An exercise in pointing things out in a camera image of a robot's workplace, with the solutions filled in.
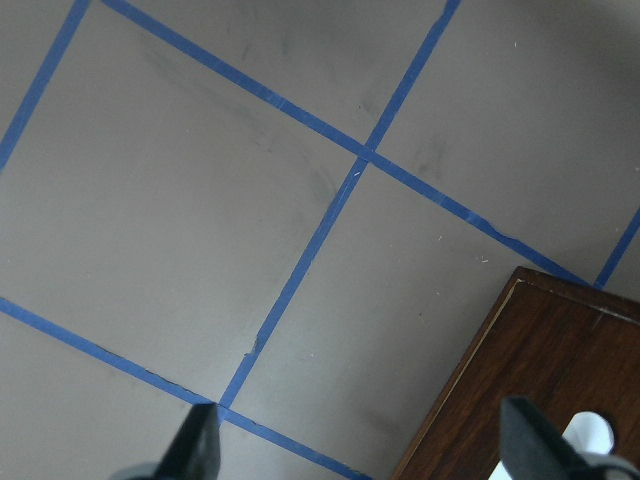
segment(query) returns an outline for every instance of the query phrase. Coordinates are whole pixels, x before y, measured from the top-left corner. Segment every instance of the wooden table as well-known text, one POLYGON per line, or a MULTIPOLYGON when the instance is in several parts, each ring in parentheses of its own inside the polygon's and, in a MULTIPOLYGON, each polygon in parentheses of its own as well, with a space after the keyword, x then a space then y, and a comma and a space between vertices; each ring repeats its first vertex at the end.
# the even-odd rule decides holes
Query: wooden table
POLYGON ((615 453, 639 466, 640 304, 516 269, 393 479, 488 478, 507 395, 528 396, 560 431, 600 413, 615 453))

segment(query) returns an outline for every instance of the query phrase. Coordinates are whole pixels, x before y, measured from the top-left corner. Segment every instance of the blue painter's tape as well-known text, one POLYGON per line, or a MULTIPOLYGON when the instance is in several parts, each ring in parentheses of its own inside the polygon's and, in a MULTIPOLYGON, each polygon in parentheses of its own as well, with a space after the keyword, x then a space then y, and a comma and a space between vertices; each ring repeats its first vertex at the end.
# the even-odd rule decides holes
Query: blue painter's tape
MULTIPOLYGON (((224 409, 224 407, 218 407, 218 411, 224 409)), ((257 435, 260 438, 263 438, 275 445, 278 445, 296 455, 306 458, 311 462, 320 465, 328 470, 331 470, 338 475, 341 475, 345 478, 351 480, 371 480, 371 477, 357 472, 343 463, 338 462, 322 453, 316 452, 311 448, 302 445, 301 443, 296 442, 295 440, 282 435, 270 428, 264 427, 255 423, 253 420, 248 419, 247 417, 234 412, 232 410, 225 409, 224 412, 225 421, 235 425, 236 427, 240 427, 247 432, 250 432, 254 435, 257 435)))
POLYGON ((543 268, 552 275, 575 283, 579 283, 581 285, 588 285, 588 282, 586 282, 585 280, 569 272, 553 260, 545 257, 540 252, 522 243, 520 240, 508 237, 507 235, 500 233, 486 219, 473 212, 472 210, 469 210, 467 207, 455 201, 453 198, 445 195, 431 185, 420 180, 418 177, 407 172, 395 163, 377 154, 372 157, 371 163, 373 163, 380 170, 392 176, 396 180, 402 182, 415 192, 433 201, 448 212, 461 218, 468 224, 473 225, 481 232, 489 235, 491 238, 500 242, 505 247, 522 255, 524 258, 530 260, 535 265, 543 268))
POLYGON ((67 18, 58 31, 38 73, 36 73, 35 78, 31 82, 29 90, 27 90, 27 93, 22 99, 22 103, 18 107, 11 124, 9 124, 9 128, 2 137, 2 141, 0 141, 0 171, 4 169, 9 161, 9 157, 11 157, 14 148, 20 140, 22 132, 24 132, 33 111, 47 88, 49 80, 51 80, 58 64, 62 60, 69 43, 71 43, 73 34, 78 29, 78 25, 80 25, 80 21, 84 17, 87 8, 89 8, 90 2, 91 0, 76 0, 71 6, 67 18))
MULTIPOLYGON (((119 355, 108 352, 107 350, 99 347, 95 343, 65 329, 62 328, 49 320, 46 320, 35 313, 29 312, 24 308, 4 299, 0 298, 0 312, 8 315, 25 325, 34 328, 45 335, 55 338, 56 340, 69 345, 70 347, 79 350, 91 357, 99 360, 107 365, 117 368, 118 370, 131 375, 138 380, 142 380, 149 385, 152 385, 159 390, 162 390, 165 393, 173 395, 174 397, 179 398, 190 404, 201 404, 201 403, 215 403, 210 399, 203 397, 202 395, 198 395, 186 388, 177 385, 173 382, 165 380, 159 375, 152 373, 148 370, 145 370, 140 365, 132 362, 131 360, 127 360, 119 355)), ((240 415, 236 412, 233 412, 227 408, 222 407, 221 405, 217 405, 218 411, 218 422, 228 421, 236 426, 247 430, 248 432, 257 435, 269 442, 272 442, 276 445, 279 445, 287 450, 296 453, 308 460, 311 460, 318 465, 322 465, 334 472, 350 479, 368 479, 369 477, 359 474, 355 472, 353 469, 347 467, 346 465, 333 460, 326 455, 322 455, 321 453, 317 453, 313 451, 311 448, 302 445, 295 440, 292 440, 270 428, 261 426, 256 424, 254 421, 240 415)))
POLYGON ((135 8, 133 5, 126 2, 126 0, 102 1, 108 7, 125 16, 156 37, 164 40, 197 62, 213 70, 219 75, 222 75, 227 80, 235 83, 242 89, 267 102, 303 125, 306 125, 323 137, 337 143, 349 152, 355 155, 360 155, 364 152, 365 147, 357 140, 329 125, 327 122, 321 120, 315 115, 298 107, 265 85, 262 85, 251 77, 245 75, 240 70, 224 62, 222 59, 216 57, 212 53, 209 53, 179 33, 171 30, 166 25, 135 8))
POLYGON ((287 283, 280 293, 280 296, 271 308, 271 311, 267 315, 267 318, 262 324, 262 327, 260 327, 253 350, 250 353, 245 354, 242 362, 240 363, 240 366, 236 370, 233 378, 231 379, 231 382, 222 395, 220 403, 223 406, 228 408, 233 404, 236 396, 238 395, 238 392, 240 391, 240 388, 242 388, 242 385, 247 379, 247 376, 258 360, 258 356, 260 356, 260 353, 264 349, 264 346, 266 345, 267 341, 271 337, 271 334, 278 325, 282 314, 289 306, 293 295, 302 283, 302 279, 309 270, 311 262, 313 262, 313 259, 318 254, 318 251, 324 243, 324 240, 329 235, 331 227, 333 227, 333 224, 337 220, 338 215, 340 215, 340 212, 344 208, 349 195, 351 195, 351 192, 362 177, 362 173, 364 172, 366 166, 367 163, 363 159, 358 158, 351 167, 351 170, 340 186, 340 189, 333 199, 333 202, 322 218, 320 225, 318 225, 318 228, 311 237, 311 240, 309 240, 309 243, 302 252, 302 256, 294 267, 289 280, 287 280, 287 283))
POLYGON ((418 49, 416 56, 413 58, 411 64, 409 65, 409 68, 402 77, 402 80, 398 84, 395 92, 391 96, 389 103, 382 112, 377 125, 371 132, 369 141, 367 142, 367 146, 371 150, 375 150, 376 148, 378 148, 378 145, 380 145, 382 138, 387 133, 387 130, 395 119, 396 114, 400 110, 400 107, 407 98, 407 95, 409 95, 409 92, 413 88, 413 85, 416 83, 420 72, 422 72, 422 69, 429 60, 429 57, 431 57, 431 54, 433 53, 438 40, 440 40, 440 37, 449 25, 449 21, 453 17, 453 14, 456 12, 459 5, 460 0, 448 0, 444 6, 442 15, 440 16, 440 18, 438 18, 436 23, 433 24, 433 26, 429 30, 429 33, 427 33, 424 42, 422 42, 422 45, 418 49))
POLYGON ((291 299, 300 286, 300 283, 302 282, 302 279, 309 269, 311 262, 320 250, 320 247, 329 234, 329 231, 333 227, 333 224, 338 218, 338 215, 342 211, 342 208, 349 198, 349 195, 355 188, 358 180, 361 177, 361 174, 364 172, 364 169, 366 168, 366 162, 370 158, 372 158, 373 155, 375 155, 374 150, 378 147, 385 133, 389 129, 391 122, 402 106, 402 103, 406 99, 409 91, 411 90, 411 87, 414 85, 419 73, 424 68, 425 63, 429 59, 431 52, 433 51, 438 39, 442 35, 444 28, 449 23, 449 20, 455 12, 458 4, 458 0, 450 0, 449 2, 447 2, 442 16, 440 17, 440 19, 438 19, 438 21, 434 24, 434 26, 427 34, 425 41, 418 49, 418 53, 409 65, 407 72, 405 73, 400 84, 391 96, 391 99, 385 107, 382 115, 378 119, 378 122, 371 132, 371 135, 369 135, 366 146, 360 146, 360 148, 357 149, 360 152, 360 155, 351 168, 351 171, 347 174, 347 177, 340 187, 340 190, 338 191, 338 194, 336 195, 333 203, 329 206, 325 217, 322 219, 322 222, 309 241, 307 248, 303 252, 302 257, 294 268, 289 281, 283 288, 280 297, 276 300, 276 303, 267 315, 265 322, 258 332, 253 351, 246 354, 242 359, 240 366, 238 367, 235 375, 229 383, 229 386, 222 396, 222 399, 220 400, 220 403, 222 405, 230 407, 233 404, 236 396, 238 395, 238 392, 246 381, 247 376, 255 365, 258 356, 262 352, 262 349, 271 337, 271 334, 275 330, 278 322, 280 321, 280 318, 284 314, 284 311, 288 307, 291 299))
POLYGON ((639 229, 640 229, 640 208, 638 208, 638 210, 636 211, 636 214, 633 216, 626 230, 620 237, 618 244, 615 246, 615 248, 611 252, 611 255, 609 255, 609 258, 607 259, 607 262, 604 264, 604 267, 602 267, 602 271, 600 272, 600 274, 598 275, 598 278, 596 278, 596 281, 593 284, 594 287, 598 289, 603 289, 605 287, 605 285, 611 278, 611 275, 613 275, 613 272, 618 266, 618 263, 620 263, 620 259, 622 259, 622 256, 625 254, 625 252, 629 248, 629 245, 631 245, 631 241, 633 240, 633 237, 636 236, 639 229))
POLYGON ((75 348, 76 350, 80 350, 81 352, 86 353, 87 355, 100 360, 108 365, 111 365, 118 370, 127 373, 139 380, 142 380, 149 385, 153 385, 154 387, 166 392, 174 397, 179 398, 180 400, 184 400, 185 402, 191 404, 198 403, 211 403, 211 400, 203 397, 202 395, 198 395, 197 393, 191 392, 180 385, 177 385, 173 382, 165 380, 161 376, 152 373, 140 365, 132 362, 131 360, 127 360, 115 353, 111 353, 105 350, 102 347, 99 347, 95 343, 77 335, 63 327, 56 325, 55 323, 46 320, 35 313, 31 313, 24 308, 9 302, 3 298, 0 298, 0 312, 3 312, 10 317, 15 318, 16 320, 39 330, 40 332, 49 335, 50 337, 55 338, 56 340, 61 341, 69 345, 70 347, 75 348))

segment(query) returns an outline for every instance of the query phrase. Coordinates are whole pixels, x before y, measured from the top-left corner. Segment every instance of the white object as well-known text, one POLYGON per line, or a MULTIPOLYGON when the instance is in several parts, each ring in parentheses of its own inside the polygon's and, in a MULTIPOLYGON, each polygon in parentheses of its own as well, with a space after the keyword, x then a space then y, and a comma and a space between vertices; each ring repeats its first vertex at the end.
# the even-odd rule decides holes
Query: white object
MULTIPOLYGON (((613 450, 611 425, 594 412, 576 413, 562 436, 580 454, 608 455, 613 450)), ((489 480, 511 480, 511 476, 500 462, 489 480)))

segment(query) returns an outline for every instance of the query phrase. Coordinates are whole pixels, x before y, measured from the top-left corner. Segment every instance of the gray floor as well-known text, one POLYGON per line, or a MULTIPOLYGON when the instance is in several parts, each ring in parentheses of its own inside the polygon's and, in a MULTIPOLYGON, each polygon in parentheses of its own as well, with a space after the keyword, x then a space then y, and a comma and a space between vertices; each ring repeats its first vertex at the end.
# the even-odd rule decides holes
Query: gray floor
POLYGON ((640 300, 635 2, 85 3, 0 0, 0 479, 384 479, 516 266, 640 300))

